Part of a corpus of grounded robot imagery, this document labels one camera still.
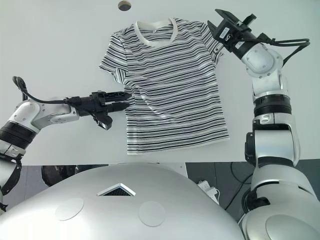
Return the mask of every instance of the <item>t-shirt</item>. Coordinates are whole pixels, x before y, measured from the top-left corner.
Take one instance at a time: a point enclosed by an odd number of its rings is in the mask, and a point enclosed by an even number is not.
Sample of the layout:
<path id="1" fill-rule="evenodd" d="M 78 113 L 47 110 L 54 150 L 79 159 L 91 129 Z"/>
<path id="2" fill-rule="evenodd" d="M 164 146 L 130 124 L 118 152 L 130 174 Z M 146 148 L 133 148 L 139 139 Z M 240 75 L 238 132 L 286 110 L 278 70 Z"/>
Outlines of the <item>t-shirt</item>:
<path id="1" fill-rule="evenodd" d="M 203 22 L 169 21 L 115 32 L 99 66 L 132 94 L 125 110 L 129 155 L 229 139 L 215 73 L 223 45 Z"/>

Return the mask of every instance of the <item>white tabletop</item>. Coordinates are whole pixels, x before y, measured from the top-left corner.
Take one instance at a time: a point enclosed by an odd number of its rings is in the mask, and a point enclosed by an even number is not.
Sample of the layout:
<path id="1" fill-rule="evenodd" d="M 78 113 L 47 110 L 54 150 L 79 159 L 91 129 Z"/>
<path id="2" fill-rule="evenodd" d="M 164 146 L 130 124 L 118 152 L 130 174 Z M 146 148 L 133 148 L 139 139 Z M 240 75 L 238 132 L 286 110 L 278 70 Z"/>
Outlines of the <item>white tabletop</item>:
<path id="1" fill-rule="evenodd" d="M 289 81 L 292 113 L 301 143 L 301 158 L 320 158 L 320 1 L 315 0 L 129 0 L 132 8 L 118 10 L 118 0 L 0 0 L 0 124 L 21 101 L 12 76 L 24 78 L 37 98 L 88 96 L 121 91 L 123 86 L 98 69 L 110 35 L 136 20 L 156 22 L 168 17 L 210 20 L 222 18 L 214 9 L 232 12 L 258 36 L 287 40 L 310 38 L 311 45 L 284 67 Z M 293 48 L 275 48 L 285 57 Z M 127 155 L 124 112 L 111 113 L 113 126 L 104 131 L 91 117 L 43 129 L 28 147 L 24 165 L 111 164 L 124 162 L 244 161 L 246 133 L 252 129 L 251 79 L 245 66 L 225 50 L 217 79 L 231 140 L 211 145 Z"/>

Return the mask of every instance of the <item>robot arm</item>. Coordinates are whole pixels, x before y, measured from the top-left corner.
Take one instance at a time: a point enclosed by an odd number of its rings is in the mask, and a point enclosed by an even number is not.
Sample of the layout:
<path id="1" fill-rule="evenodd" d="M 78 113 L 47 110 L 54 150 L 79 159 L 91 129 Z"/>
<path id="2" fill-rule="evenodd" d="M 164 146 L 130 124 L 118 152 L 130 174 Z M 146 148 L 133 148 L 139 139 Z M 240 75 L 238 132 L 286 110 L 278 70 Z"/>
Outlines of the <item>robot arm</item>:
<path id="1" fill-rule="evenodd" d="M 213 38 L 245 64 L 252 78 L 254 119 L 246 135 L 245 159 L 255 170 L 242 197 L 243 235 L 247 240 L 320 239 L 319 201 L 306 176 L 294 168 L 300 144 L 282 74 L 283 65 L 309 40 L 275 41 L 264 33 L 255 37 L 248 27 L 256 18 L 253 14 L 241 22 L 230 12 L 216 11 L 223 21 L 218 27 L 208 22 Z M 298 48 L 283 60 L 263 43 Z"/>
<path id="2" fill-rule="evenodd" d="M 213 38 L 245 64 L 252 78 L 254 119 L 253 131 L 246 137 L 246 160 L 253 165 L 278 161 L 295 166 L 300 157 L 300 144 L 282 67 L 293 54 L 308 46 L 309 40 L 275 41 L 264 33 L 255 37 L 249 25 L 256 16 L 251 14 L 242 22 L 228 11 L 216 11 L 223 21 L 218 27 L 208 21 Z M 263 43 L 280 47 L 298 46 L 298 49 L 283 60 L 279 53 Z"/>
<path id="3" fill-rule="evenodd" d="M 2 196 L 8 194 L 17 184 L 22 166 L 21 159 L 41 129 L 91 115 L 98 126 L 108 130 L 113 121 L 108 113 L 124 110 L 129 104 L 122 101 L 131 96 L 125 92 L 97 91 L 87 97 L 43 101 L 28 93 L 22 78 L 13 77 L 13 81 L 22 91 L 25 100 L 16 107 L 0 129 L 0 211 L 6 209 L 6 206 L 1 204 Z"/>

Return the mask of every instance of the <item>white collar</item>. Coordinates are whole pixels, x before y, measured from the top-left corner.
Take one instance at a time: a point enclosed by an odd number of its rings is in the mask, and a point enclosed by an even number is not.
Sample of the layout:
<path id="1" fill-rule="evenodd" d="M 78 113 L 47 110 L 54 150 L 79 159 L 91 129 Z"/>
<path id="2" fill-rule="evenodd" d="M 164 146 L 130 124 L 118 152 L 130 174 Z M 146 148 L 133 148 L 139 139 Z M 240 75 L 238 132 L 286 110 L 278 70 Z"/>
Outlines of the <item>white collar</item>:
<path id="1" fill-rule="evenodd" d="M 140 32 L 140 29 L 141 30 L 157 30 L 159 28 L 163 28 L 165 26 L 168 26 L 169 24 L 173 25 L 173 33 L 172 33 L 170 40 L 149 41 L 149 40 L 145 39 L 144 36 L 142 36 L 142 34 Z M 150 47 L 163 47 L 163 46 L 169 45 L 175 40 L 176 36 L 178 35 L 177 23 L 171 17 L 166 20 L 157 21 L 157 22 L 153 22 L 153 23 L 136 21 L 135 24 L 133 25 L 133 28 L 134 28 L 135 34 L 137 35 L 139 40 L 142 43 L 144 43 L 145 45 L 150 46 Z"/>

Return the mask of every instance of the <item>black cord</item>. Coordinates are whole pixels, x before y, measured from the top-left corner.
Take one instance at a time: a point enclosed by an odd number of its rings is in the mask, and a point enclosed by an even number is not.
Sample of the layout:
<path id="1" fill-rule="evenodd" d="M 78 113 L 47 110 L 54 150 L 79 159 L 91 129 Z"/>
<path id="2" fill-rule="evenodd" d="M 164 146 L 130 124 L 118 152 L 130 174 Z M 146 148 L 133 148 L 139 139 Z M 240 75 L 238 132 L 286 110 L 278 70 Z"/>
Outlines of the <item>black cord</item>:
<path id="1" fill-rule="evenodd" d="M 235 172 L 234 172 L 234 169 L 233 169 L 233 164 L 234 162 L 231 162 L 230 164 L 230 170 L 231 170 L 231 173 L 233 175 L 233 177 L 239 182 L 239 183 L 243 183 L 244 181 L 241 181 L 236 175 L 235 175 Z"/>
<path id="2" fill-rule="evenodd" d="M 22 99 L 24 99 L 24 100 L 26 100 L 27 99 L 26 96 L 28 96 L 32 100 L 34 100 L 34 101 L 36 101 L 38 103 L 41 103 L 41 104 L 68 104 L 67 100 L 44 101 L 44 100 L 40 100 L 38 98 L 35 98 L 30 93 L 28 93 L 25 81 L 21 77 L 14 76 L 14 77 L 12 77 L 12 80 L 13 80 L 14 84 L 17 85 L 17 87 L 22 92 Z"/>
<path id="3" fill-rule="evenodd" d="M 236 193 L 233 195 L 233 197 L 231 198 L 231 201 L 229 202 L 229 204 L 224 208 L 224 210 L 227 210 L 230 205 L 232 204 L 232 202 L 235 200 L 236 196 L 238 195 L 238 193 L 240 192 L 240 190 L 242 189 L 242 187 L 244 186 L 245 182 L 253 175 L 253 173 L 251 173 L 249 176 L 247 176 L 245 178 L 245 180 L 241 183 L 241 185 L 239 186 L 238 190 L 236 191 Z"/>
<path id="4" fill-rule="evenodd" d="M 283 66 L 288 62 L 288 60 L 295 55 L 296 53 L 300 52 L 302 49 L 306 48 L 310 45 L 310 40 L 308 38 L 301 38 L 301 39 L 290 39 L 290 40 L 281 40 L 276 41 L 275 38 L 272 40 L 262 40 L 262 39 L 242 39 L 242 42 L 251 42 L 251 43 L 264 43 L 264 44 L 270 44 L 272 46 L 277 47 L 298 47 L 296 50 L 294 50 L 289 56 L 287 56 L 283 60 Z"/>
<path id="5" fill-rule="evenodd" d="M 247 206 L 247 197 L 248 197 L 248 194 L 250 193 L 250 191 L 251 191 L 251 188 L 249 188 L 247 191 L 245 191 L 244 194 L 242 195 L 242 199 L 241 199 L 242 209 L 245 214 L 247 214 L 249 212 L 249 208 Z"/>

